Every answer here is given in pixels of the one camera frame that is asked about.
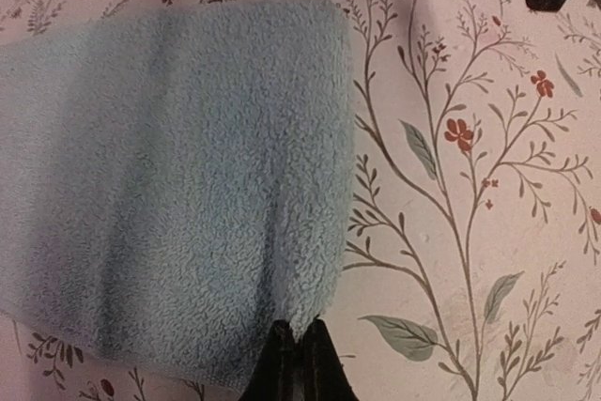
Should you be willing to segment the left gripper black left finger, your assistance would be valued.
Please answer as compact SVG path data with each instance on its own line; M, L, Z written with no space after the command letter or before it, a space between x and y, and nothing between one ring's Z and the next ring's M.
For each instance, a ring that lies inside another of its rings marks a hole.
M290 325L284 320L274 321L239 401L291 401L296 350Z

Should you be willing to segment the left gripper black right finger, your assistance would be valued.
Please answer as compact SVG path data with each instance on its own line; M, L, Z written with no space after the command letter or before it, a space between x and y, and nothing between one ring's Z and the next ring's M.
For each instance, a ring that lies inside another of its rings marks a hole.
M326 323L316 317L300 341L304 399L358 401L336 353Z

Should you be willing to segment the light blue towel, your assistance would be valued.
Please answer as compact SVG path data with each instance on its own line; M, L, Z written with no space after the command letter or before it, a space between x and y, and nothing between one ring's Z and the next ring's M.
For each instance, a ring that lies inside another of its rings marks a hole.
M341 271L353 166L330 0L167 8L1 49L1 309L240 390Z

